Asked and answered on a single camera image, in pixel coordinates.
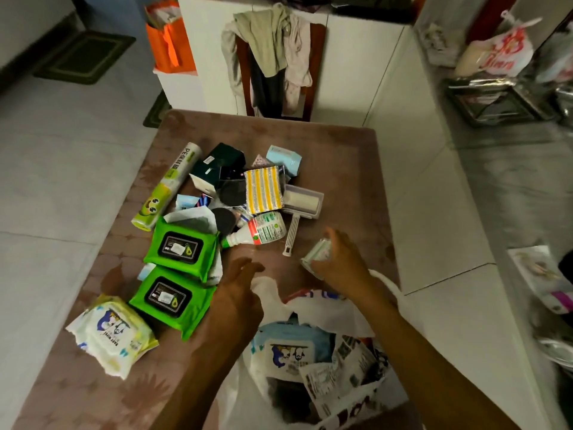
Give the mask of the dark garment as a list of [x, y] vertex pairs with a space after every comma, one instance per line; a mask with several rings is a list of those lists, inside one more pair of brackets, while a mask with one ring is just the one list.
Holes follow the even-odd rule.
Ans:
[[251, 50], [248, 55], [255, 106], [263, 117], [282, 119], [285, 69], [278, 71], [273, 77], [265, 77]]

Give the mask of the white lint brush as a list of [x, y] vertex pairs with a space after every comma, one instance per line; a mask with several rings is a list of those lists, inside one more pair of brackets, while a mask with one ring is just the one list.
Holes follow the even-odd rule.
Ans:
[[292, 256], [293, 246], [295, 244], [298, 225], [302, 218], [318, 219], [323, 206], [324, 194], [307, 188], [295, 185], [285, 185], [283, 193], [284, 213], [290, 214], [292, 219], [288, 228], [285, 240], [283, 255]]

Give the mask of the dark green doormat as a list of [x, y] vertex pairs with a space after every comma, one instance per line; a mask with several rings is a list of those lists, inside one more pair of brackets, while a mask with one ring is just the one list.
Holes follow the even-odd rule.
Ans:
[[93, 85], [135, 42], [136, 38], [129, 35], [82, 31], [39, 67], [33, 76]]

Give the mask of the light blue packet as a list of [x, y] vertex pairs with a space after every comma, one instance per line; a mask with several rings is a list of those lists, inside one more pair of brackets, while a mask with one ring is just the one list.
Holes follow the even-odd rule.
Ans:
[[298, 175], [302, 156], [297, 152], [285, 148], [271, 145], [268, 149], [266, 159], [275, 165], [283, 165], [285, 172], [292, 178]]

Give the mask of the metal tray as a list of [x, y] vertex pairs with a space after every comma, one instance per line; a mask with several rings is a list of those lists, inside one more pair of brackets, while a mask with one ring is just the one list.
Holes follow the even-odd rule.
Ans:
[[441, 86], [457, 112], [476, 128], [549, 122], [558, 116], [547, 98], [516, 79], [444, 79]]

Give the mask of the white baby wipes pack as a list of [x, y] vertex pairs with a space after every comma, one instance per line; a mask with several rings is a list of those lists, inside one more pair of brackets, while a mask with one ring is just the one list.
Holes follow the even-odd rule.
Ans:
[[159, 346], [149, 325], [117, 296], [100, 295], [65, 329], [107, 375], [122, 380], [144, 354]]

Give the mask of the small white green packet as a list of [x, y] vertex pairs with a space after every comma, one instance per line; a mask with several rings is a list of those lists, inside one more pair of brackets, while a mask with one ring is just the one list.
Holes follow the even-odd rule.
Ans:
[[329, 238], [320, 239], [310, 252], [304, 256], [300, 263], [301, 265], [318, 280], [323, 281], [324, 277], [319, 275], [312, 267], [313, 261], [327, 261], [330, 259], [332, 253], [332, 243]]

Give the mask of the orange bag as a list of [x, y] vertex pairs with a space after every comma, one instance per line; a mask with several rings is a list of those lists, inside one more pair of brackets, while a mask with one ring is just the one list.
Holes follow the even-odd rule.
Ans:
[[167, 74], [197, 75], [178, 0], [154, 2], [145, 7], [145, 13], [155, 69]]

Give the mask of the person's left hand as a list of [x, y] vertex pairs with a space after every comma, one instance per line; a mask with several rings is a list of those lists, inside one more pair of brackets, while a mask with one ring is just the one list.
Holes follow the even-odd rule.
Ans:
[[261, 300], [251, 286], [225, 285], [224, 270], [207, 313], [207, 343], [224, 353], [240, 353], [253, 339], [263, 315]]

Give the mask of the brown wooden chair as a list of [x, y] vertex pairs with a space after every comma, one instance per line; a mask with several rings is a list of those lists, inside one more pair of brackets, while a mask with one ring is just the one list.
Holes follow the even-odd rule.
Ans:
[[[312, 86], [302, 87], [301, 94], [304, 95], [304, 108], [301, 117], [295, 116], [282, 116], [284, 120], [310, 122], [315, 101], [319, 78], [320, 66], [323, 59], [324, 44], [326, 41], [327, 28], [325, 25], [318, 23], [311, 23], [311, 51], [309, 57], [309, 73], [313, 80]], [[249, 44], [246, 43], [239, 36], [235, 37], [236, 55], [241, 70], [242, 91], [244, 93], [245, 110], [247, 116], [255, 117], [255, 110], [252, 106], [252, 94], [250, 93], [250, 80], [251, 80], [251, 67], [250, 67], [250, 54], [251, 50]]]

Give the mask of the black round pad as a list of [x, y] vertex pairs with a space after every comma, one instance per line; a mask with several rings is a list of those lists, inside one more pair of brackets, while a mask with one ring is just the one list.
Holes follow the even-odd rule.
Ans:
[[229, 208], [211, 209], [215, 217], [217, 230], [222, 237], [230, 235], [237, 226], [238, 217], [235, 212]]

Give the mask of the printed white packet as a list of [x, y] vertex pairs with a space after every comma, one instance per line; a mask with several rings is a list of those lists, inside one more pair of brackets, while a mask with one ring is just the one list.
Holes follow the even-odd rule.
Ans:
[[372, 338], [337, 335], [331, 362], [301, 366], [299, 374], [320, 420], [343, 409], [358, 413], [390, 369], [383, 348]]

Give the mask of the crumpled clear plastic bag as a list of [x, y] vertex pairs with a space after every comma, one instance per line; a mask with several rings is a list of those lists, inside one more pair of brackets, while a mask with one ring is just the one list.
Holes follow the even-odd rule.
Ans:
[[456, 67], [461, 46], [455, 33], [431, 23], [421, 38], [429, 64], [451, 69]]

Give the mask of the white green cling film roll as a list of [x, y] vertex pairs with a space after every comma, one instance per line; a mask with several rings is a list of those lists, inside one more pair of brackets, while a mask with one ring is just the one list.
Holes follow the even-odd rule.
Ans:
[[201, 147], [195, 143], [188, 143], [183, 148], [175, 162], [153, 189], [147, 201], [143, 203], [139, 212], [131, 220], [136, 228], [142, 231], [154, 230], [157, 220], [164, 213], [202, 155]]

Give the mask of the pink garment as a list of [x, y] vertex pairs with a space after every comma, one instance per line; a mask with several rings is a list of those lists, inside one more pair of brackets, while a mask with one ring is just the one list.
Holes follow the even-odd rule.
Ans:
[[287, 63], [284, 75], [284, 115], [293, 115], [297, 111], [301, 88], [313, 85], [310, 73], [311, 24], [294, 13], [290, 14], [289, 20], [290, 32], [283, 38]]

